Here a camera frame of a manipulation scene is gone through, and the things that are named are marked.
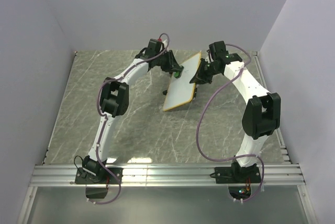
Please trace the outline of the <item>orange framed whiteboard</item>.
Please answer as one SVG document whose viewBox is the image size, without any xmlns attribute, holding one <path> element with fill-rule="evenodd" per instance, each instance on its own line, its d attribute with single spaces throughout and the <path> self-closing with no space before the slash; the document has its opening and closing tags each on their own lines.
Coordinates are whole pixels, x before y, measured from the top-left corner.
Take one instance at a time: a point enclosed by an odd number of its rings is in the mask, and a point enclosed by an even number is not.
<svg viewBox="0 0 335 224">
<path fill-rule="evenodd" d="M 198 52 L 184 61 L 181 64 L 183 70 L 179 77 L 176 77 L 175 73 L 172 74 L 163 105 L 163 111 L 169 111 L 190 103 L 193 100 L 196 84 L 190 83 L 190 80 L 196 74 L 201 56 L 201 52 Z"/>
</svg>

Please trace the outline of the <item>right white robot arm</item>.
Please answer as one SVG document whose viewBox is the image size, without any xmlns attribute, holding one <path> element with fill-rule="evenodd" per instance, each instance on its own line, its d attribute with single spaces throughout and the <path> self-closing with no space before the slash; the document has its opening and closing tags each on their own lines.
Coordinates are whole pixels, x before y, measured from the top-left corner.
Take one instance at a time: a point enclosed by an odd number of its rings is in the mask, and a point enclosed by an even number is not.
<svg viewBox="0 0 335 224">
<path fill-rule="evenodd" d="M 247 65 L 238 54 L 223 54 L 217 59 L 207 62 L 201 58 L 199 67 L 190 80 L 195 84 L 210 83 L 214 75 L 221 74 L 228 82 L 217 89 L 206 103 L 199 123 L 196 127 L 196 145 L 200 154 L 214 162 L 234 161 L 231 176 L 237 182 L 243 182 L 249 177 L 249 169 L 255 167 L 260 159 L 260 152 L 270 135 L 280 126 L 281 98 L 278 93 L 270 93 L 249 72 Z M 234 157 L 214 159 L 207 156 L 199 145 L 199 131 L 205 112 L 210 103 L 224 88 L 234 85 L 246 104 L 242 117 L 244 137 L 239 151 Z"/>
</svg>

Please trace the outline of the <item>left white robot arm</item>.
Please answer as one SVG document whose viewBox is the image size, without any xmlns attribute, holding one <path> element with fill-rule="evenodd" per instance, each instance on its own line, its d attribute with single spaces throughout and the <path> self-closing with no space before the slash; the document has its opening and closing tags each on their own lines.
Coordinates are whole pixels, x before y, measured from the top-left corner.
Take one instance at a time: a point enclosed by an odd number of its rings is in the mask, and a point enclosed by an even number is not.
<svg viewBox="0 0 335 224">
<path fill-rule="evenodd" d="M 129 67 L 114 78 L 105 78 L 99 89 L 97 110 L 100 115 L 98 131 L 88 155 L 82 161 L 82 168 L 93 183 L 102 182 L 107 171 L 107 156 L 104 146 L 108 135 L 114 131 L 116 123 L 128 109 L 129 88 L 137 79 L 145 75 L 151 68 L 159 66 L 163 72 L 174 73 L 179 78 L 184 67 L 179 65 L 172 50 L 145 54 L 143 48 Z"/>
</svg>

